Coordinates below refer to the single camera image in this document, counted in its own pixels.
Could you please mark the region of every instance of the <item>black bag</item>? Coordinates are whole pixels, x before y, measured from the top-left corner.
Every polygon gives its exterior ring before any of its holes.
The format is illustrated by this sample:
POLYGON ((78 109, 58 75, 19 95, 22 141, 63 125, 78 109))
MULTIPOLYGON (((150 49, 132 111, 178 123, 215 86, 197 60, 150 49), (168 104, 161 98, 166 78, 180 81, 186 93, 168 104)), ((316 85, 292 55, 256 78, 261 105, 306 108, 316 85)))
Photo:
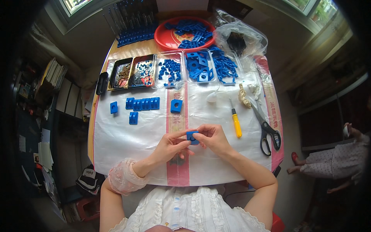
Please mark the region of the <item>black bag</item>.
POLYGON ((91 164, 84 169, 82 175, 75 181, 76 188, 83 196, 96 196, 99 194, 104 179, 104 175, 94 171, 91 164))

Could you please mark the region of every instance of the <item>red slipper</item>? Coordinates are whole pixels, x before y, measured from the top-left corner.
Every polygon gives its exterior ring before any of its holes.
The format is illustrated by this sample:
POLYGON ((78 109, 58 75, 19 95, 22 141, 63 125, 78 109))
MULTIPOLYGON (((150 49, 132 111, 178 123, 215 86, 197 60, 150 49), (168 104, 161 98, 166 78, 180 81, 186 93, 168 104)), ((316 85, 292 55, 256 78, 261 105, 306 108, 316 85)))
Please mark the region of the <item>red slipper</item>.
POLYGON ((296 154, 296 152, 293 152, 291 153, 291 159, 292 161, 294 162, 294 164, 296 165, 296 159, 298 159, 298 155, 296 154))

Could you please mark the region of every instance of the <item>plastic bag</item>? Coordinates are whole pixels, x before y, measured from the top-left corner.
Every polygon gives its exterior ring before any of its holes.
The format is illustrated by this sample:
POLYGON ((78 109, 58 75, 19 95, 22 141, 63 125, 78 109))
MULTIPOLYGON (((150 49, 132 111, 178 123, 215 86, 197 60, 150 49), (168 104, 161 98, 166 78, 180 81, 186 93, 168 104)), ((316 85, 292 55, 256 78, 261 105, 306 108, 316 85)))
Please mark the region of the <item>plastic bag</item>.
POLYGON ((250 70, 251 61, 256 55, 263 56, 266 53, 268 46, 267 37, 256 28, 247 25, 241 20, 233 17, 221 9, 215 9, 213 25, 216 27, 213 32, 213 38, 224 51, 230 51, 227 39, 232 32, 243 35, 246 48, 239 57, 242 69, 250 70))

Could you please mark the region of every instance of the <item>hand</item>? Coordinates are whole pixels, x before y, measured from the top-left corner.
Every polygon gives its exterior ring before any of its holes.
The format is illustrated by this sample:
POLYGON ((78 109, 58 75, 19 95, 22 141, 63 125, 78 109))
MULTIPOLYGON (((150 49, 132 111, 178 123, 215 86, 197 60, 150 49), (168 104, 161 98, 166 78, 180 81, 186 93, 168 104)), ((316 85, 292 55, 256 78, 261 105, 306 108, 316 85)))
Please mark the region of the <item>hand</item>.
POLYGON ((164 134, 149 158, 155 163, 161 164, 171 160, 171 158, 173 158, 177 153, 179 153, 179 156, 182 159, 184 159, 184 154, 189 154, 191 156, 194 155, 194 152, 188 148, 188 146, 191 145, 191 141, 180 137, 186 135, 188 131, 195 130, 196 129, 187 129, 164 134))
POLYGON ((344 124, 344 127, 348 126, 348 132, 349 132, 349 135, 353 134, 353 127, 352 127, 352 124, 347 122, 344 124))
POLYGON ((202 124, 197 128, 198 133, 193 137, 197 139, 203 148, 209 147, 215 154, 221 156, 233 150, 229 145, 221 125, 202 124))
POLYGON ((328 190, 327 190, 327 193, 330 194, 330 193, 336 192, 337 190, 338 190, 338 189, 336 189, 336 188, 335 188, 335 189, 328 189, 328 190))

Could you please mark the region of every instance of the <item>scissors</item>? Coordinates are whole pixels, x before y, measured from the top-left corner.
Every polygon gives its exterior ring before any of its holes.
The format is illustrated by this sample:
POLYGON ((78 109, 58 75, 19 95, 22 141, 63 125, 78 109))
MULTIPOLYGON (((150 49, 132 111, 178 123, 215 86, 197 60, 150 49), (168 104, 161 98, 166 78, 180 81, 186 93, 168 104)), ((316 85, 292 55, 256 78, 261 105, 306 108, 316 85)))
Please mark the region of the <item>scissors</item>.
POLYGON ((279 132, 276 130, 273 130, 272 127, 267 123, 264 117, 264 113, 262 108, 260 107, 259 103, 257 102, 257 108, 253 104, 251 104, 253 107, 254 113, 256 115, 256 118, 258 119, 260 126, 262 127, 262 138, 260 139, 260 149, 262 150, 263 154, 266 156, 270 156, 270 148, 269 143, 267 141, 267 134, 270 134, 273 139, 273 146, 275 147, 275 150, 278 151, 281 147, 281 136, 279 135, 279 132), (265 144, 268 148, 268 154, 266 154, 263 150, 263 141, 265 141, 265 144))

